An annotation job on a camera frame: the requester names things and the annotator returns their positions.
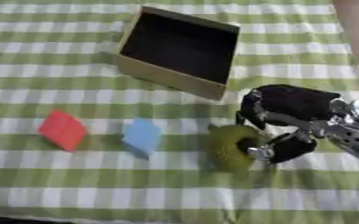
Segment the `robotic hand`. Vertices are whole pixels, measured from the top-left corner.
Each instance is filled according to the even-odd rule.
[[[236,124],[245,120],[261,130],[266,124],[295,126],[293,133],[277,136],[265,145],[238,148],[267,164],[276,164],[314,151],[316,139],[327,138],[359,158],[359,100],[346,103],[337,93],[289,85],[267,85],[243,97]]]

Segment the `checkered tablecloth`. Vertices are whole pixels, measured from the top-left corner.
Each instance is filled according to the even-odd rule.
[[[140,4],[241,26],[228,91],[210,101],[119,73],[113,52]],[[286,83],[359,98],[359,69],[329,0],[0,0],[0,214],[185,224],[359,223],[359,160],[322,142],[275,172],[211,171],[207,126]],[[37,134],[52,109],[89,135],[75,153]],[[121,143],[149,118],[149,161]],[[272,134],[281,129],[269,129]]]

